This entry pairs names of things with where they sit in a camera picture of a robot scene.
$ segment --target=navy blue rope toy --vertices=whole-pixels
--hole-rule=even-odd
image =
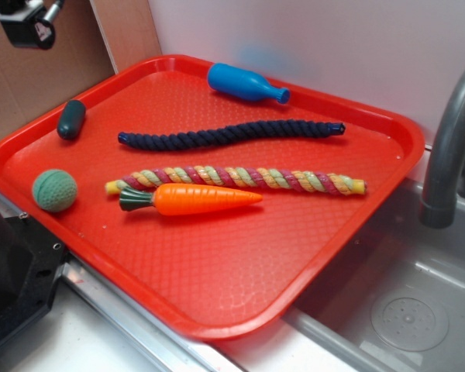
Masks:
[[[119,142],[140,150],[178,151],[204,146],[223,146],[244,140],[279,137],[326,138],[341,136],[342,123],[313,122],[306,120],[271,120],[246,122],[220,129],[170,134],[169,136],[119,133]]]

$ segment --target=ball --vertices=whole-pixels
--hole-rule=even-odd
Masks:
[[[60,169],[43,172],[33,184],[34,201],[48,212],[69,208],[78,196],[78,186],[72,176]]]

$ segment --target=sink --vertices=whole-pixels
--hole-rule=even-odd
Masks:
[[[405,180],[287,315],[361,370],[465,371],[465,200],[431,229],[420,192]]]

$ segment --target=sink drain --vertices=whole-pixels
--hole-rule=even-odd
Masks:
[[[375,332],[389,345],[406,351],[432,349],[448,333],[448,316],[433,298],[405,289],[375,301],[371,314]]]

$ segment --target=red tray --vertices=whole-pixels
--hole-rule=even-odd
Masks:
[[[178,332],[225,339],[276,319],[334,257],[423,153],[418,127],[378,108],[275,80],[287,105],[211,90],[211,63],[184,56],[145,60],[76,97],[87,107],[81,135],[56,132],[63,105],[0,142],[0,192],[57,234],[71,252]],[[170,134],[260,119],[344,122],[344,136],[255,139],[231,146],[149,153],[119,132]],[[273,167],[364,179],[367,195],[261,191],[254,206],[192,217],[154,208],[123,212],[105,183],[142,169],[212,165]],[[51,168],[77,181],[65,212],[35,204],[35,178]]]

